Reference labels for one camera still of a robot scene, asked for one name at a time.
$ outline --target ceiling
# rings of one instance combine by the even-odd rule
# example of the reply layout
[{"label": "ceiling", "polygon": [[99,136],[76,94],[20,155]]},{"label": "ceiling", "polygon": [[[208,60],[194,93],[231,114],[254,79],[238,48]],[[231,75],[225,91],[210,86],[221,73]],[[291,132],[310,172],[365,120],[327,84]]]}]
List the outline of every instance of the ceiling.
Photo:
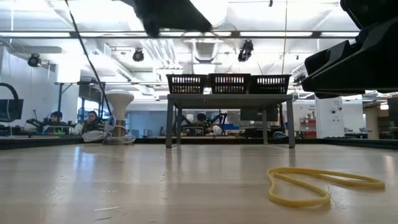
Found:
[{"label": "ceiling", "polygon": [[[192,2],[210,21],[217,23],[215,30],[255,31],[260,36],[261,32],[285,30],[332,32],[331,35],[358,31],[340,8],[339,0],[274,0],[272,7],[269,7],[269,1],[260,0]],[[70,1],[70,6],[81,32],[143,31],[133,9],[121,1],[74,0]],[[82,67],[83,77],[93,76],[76,39],[37,38],[38,32],[48,35],[49,32],[74,31],[64,1],[0,1],[0,30],[0,35],[12,33],[12,48],[19,54],[40,53],[50,63],[74,60]],[[21,35],[22,31],[36,32],[36,36],[28,39]],[[126,82],[120,76],[120,73],[125,73],[134,82],[164,84],[167,73],[288,74],[302,66],[307,57],[344,39],[284,39],[282,35],[274,39],[258,37],[252,41],[254,52],[247,62],[238,62],[236,54],[244,39],[215,37],[204,41],[198,38],[147,40],[110,37],[85,39],[85,45],[89,52],[100,54],[90,58],[102,81]],[[136,49],[143,49],[143,62],[133,61],[132,54]],[[210,64],[200,63],[209,58],[212,58]],[[165,87],[155,91],[167,91]],[[113,88],[144,91],[137,85]]]}]

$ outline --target air vent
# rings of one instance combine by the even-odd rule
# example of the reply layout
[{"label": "air vent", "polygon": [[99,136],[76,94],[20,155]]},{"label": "air vent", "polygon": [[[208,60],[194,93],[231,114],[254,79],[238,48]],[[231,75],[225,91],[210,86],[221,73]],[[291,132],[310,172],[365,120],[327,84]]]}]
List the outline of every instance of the air vent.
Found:
[{"label": "air vent", "polygon": [[131,79],[129,78],[130,76],[128,74],[126,74],[124,71],[122,71],[121,69],[117,69],[116,73],[121,75],[123,78],[125,78],[127,80],[127,82],[131,82]]},{"label": "air vent", "polygon": [[217,43],[196,42],[194,46],[195,58],[200,63],[211,63],[217,56],[218,47]]}]

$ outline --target desk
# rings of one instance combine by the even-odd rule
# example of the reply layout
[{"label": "desk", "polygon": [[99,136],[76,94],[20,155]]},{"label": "desk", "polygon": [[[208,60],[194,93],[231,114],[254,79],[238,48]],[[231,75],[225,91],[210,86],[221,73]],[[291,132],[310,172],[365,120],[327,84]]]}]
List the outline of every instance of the desk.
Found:
[{"label": "desk", "polygon": [[[167,95],[166,148],[172,147],[174,106],[177,115],[177,144],[181,143],[181,122],[183,109],[258,109],[262,111],[262,127],[267,130],[267,107],[286,102],[289,122],[289,147],[295,147],[292,95],[250,95],[250,94],[169,94]],[[268,143],[267,131],[262,132],[264,144]]]}]

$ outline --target table leg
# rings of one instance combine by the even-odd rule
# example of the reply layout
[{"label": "table leg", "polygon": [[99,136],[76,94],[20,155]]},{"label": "table leg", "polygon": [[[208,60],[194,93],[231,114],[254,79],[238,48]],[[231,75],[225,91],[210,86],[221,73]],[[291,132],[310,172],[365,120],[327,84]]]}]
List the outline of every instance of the table leg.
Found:
[{"label": "table leg", "polygon": [[287,127],[289,135],[289,148],[295,147],[295,136],[294,136],[294,119],[293,119],[293,100],[286,101],[287,106]]},{"label": "table leg", "polygon": [[167,124],[166,124],[166,148],[172,147],[173,135],[173,117],[174,117],[174,101],[168,100],[167,102]]},{"label": "table leg", "polygon": [[262,111],[262,140],[264,144],[268,144],[268,122],[266,109]]},{"label": "table leg", "polygon": [[181,144],[181,123],[182,123],[182,108],[178,109],[177,115],[177,144]]}]

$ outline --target laboratory room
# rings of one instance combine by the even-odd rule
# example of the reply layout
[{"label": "laboratory room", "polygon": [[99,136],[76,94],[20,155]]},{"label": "laboratory room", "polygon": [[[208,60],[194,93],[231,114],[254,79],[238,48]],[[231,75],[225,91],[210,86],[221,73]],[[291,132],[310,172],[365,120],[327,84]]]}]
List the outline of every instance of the laboratory room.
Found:
[{"label": "laboratory room", "polygon": [[395,0],[0,1],[0,216],[398,223]]}]

